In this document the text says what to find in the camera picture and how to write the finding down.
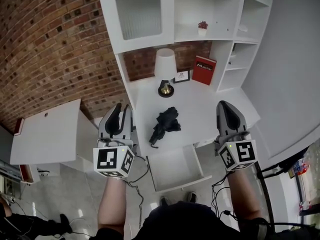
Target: black pants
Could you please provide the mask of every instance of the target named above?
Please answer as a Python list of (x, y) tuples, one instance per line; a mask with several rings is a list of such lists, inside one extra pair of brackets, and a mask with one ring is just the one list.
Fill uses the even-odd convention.
[(34, 240), (37, 236), (62, 235), (66, 232), (66, 227), (54, 220), (46, 221), (34, 216), (12, 214), (6, 219), (1, 219), (0, 230), (12, 239), (14, 236), (27, 236)]

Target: black shoe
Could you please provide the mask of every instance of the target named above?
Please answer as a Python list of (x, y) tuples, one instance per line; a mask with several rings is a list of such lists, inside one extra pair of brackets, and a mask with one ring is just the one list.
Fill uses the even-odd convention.
[(60, 214), (60, 220), (61, 220), (63, 234), (64, 233), (71, 234), (73, 232), (73, 230), (72, 230), (72, 228), (70, 226), (70, 222), (69, 222), (67, 216), (64, 215), (63, 213)]
[(169, 205), (171, 205), (171, 202), (170, 202), (170, 200), (168, 199), (168, 197), (162, 196), (162, 197), (160, 198), (160, 206), (169, 206)]
[(196, 192), (189, 192), (186, 196), (186, 201), (190, 203), (197, 203), (198, 202), (198, 197)]

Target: small potted plant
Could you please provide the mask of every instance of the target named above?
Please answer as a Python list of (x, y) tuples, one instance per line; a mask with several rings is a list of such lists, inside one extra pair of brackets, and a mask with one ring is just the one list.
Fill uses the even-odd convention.
[(205, 21), (201, 21), (198, 23), (198, 34), (201, 37), (204, 37), (207, 34), (208, 24)]

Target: person's arm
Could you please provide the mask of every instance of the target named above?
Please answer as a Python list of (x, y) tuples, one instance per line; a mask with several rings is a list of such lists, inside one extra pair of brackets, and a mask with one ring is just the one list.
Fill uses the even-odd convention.
[(233, 211), (242, 219), (261, 218), (259, 201), (244, 170), (236, 170), (228, 176)]
[(3, 205), (4, 212), (5, 212), (5, 216), (6, 216), (6, 217), (11, 216), (11, 215), (12, 215), (11, 208), (10, 208), (10, 206), (7, 204), (6, 200), (4, 200), (4, 199), (2, 198), (1, 195), (0, 195), (0, 203)]
[(108, 178), (98, 211), (98, 229), (109, 228), (124, 235), (126, 185), (124, 180)]

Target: red brick wall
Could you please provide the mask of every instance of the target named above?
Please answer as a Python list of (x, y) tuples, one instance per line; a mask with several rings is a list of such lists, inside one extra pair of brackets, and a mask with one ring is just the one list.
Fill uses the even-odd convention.
[(0, 122), (82, 99), (96, 118), (128, 102), (99, 0), (0, 0)]
[[(196, 55), (209, 57), (211, 44), (211, 41), (189, 41), (177, 42), (165, 47), (174, 50), (177, 69), (183, 71), (193, 68)], [(156, 52), (163, 47), (149, 47), (128, 51), (124, 54), (130, 81), (154, 76)]]

